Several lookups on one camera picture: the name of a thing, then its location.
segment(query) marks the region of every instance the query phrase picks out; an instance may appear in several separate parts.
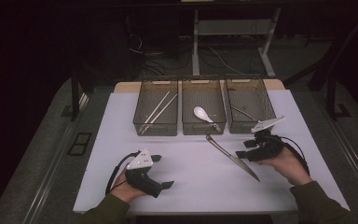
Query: person's right hand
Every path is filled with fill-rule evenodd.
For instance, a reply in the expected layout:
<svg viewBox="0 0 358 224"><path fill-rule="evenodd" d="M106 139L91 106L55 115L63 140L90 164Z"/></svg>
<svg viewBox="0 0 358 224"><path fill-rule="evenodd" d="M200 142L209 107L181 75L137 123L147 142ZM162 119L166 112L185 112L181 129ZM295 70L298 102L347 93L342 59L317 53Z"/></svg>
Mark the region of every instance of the person's right hand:
<svg viewBox="0 0 358 224"><path fill-rule="evenodd" d="M257 161L257 163L272 166L294 186L305 185L312 181L304 167L287 147L284 147L277 157Z"/></svg>

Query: white tabletop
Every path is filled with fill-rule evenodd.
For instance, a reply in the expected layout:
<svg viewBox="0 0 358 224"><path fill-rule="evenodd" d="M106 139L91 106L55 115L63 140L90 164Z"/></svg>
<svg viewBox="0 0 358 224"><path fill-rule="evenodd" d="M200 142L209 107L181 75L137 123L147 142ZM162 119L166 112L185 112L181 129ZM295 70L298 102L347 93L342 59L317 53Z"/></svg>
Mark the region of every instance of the white tabletop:
<svg viewBox="0 0 358 224"><path fill-rule="evenodd" d="M272 133L296 141L304 151L311 177L320 183L330 198L348 208L291 92L268 91L268 94L277 118L286 116L284 121L275 125ZM271 167L244 160L260 178L261 182L257 182L214 148L205 136L183 135L181 106L177 136L138 136L132 124L137 99L138 93L135 92L111 94L77 195L75 212L83 213L95 207L104 197L115 166L129 153L144 148L148 148L151 154L162 156L148 175L159 183L174 180L174 184L157 198L144 196L133 201L129 216L296 211L295 199L289 191L292 186ZM251 134L231 134L228 127L223 135L213 136L233 155L237 150L245 150L243 141L252 138Z"/></svg>

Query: sleeve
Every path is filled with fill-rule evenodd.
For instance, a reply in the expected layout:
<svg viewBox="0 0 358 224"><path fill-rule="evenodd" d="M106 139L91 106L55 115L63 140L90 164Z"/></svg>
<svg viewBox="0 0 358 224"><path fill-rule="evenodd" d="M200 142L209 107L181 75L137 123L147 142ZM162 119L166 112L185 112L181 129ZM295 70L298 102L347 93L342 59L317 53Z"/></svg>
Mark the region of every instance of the sleeve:
<svg viewBox="0 0 358 224"><path fill-rule="evenodd" d="M296 198L299 223L351 223L351 212L330 199L318 182L291 188Z"/></svg>
<svg viewBox="0 0 358 224"><path fill-rule="evenodd" d="M119 198L107 194L97 207L87 211L80 219L81 224L121 224L130 205Z"/></svg>

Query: white spoon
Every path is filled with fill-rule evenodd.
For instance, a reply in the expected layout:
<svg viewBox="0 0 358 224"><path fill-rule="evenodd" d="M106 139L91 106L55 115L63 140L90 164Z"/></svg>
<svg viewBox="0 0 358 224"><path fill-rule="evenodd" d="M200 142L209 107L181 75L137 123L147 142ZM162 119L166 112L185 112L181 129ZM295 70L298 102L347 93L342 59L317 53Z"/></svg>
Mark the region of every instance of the white spoon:
<svg viewBox="0 0 358 224"><path fill-rule="evenodd" d="M205 121L208 121L208 122L210 122L210 123L213 123L213 126L215 127L215 129L216 129L218 132L221 131L219 125L215 124L215 123L213 122L213 120L211 120L211 119L209 118L208 114L205 112L205 110L204 110L202 107L200 107L200 106L194 107L194 114L195 114L195 115L197 116L197 118L199 118L199 119L203 119L203 120L205 120Z"/></svg>

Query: hand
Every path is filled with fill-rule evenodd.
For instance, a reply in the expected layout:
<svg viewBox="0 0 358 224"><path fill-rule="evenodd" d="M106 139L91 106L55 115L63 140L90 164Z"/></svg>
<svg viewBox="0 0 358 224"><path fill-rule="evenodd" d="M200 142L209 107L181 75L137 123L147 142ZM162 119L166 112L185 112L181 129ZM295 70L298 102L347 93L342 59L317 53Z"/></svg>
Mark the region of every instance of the hand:
<svg viewBox="0 0 358 224"><path fill-rule="evenodd" d="M304 167L287 147L284 147L277 157L257 161L257 163L272 166L294 186L305 185L312 181Z"/></svg>
<svg viewBox="0 0 358 224"><path fill-rule="evenodd" d="M126 179L126 169L117 177L114 188L110 191L111 194L118 197L120 200L126 203L132 202L132 200L146 195L143 191L133 188Z"/></svg>

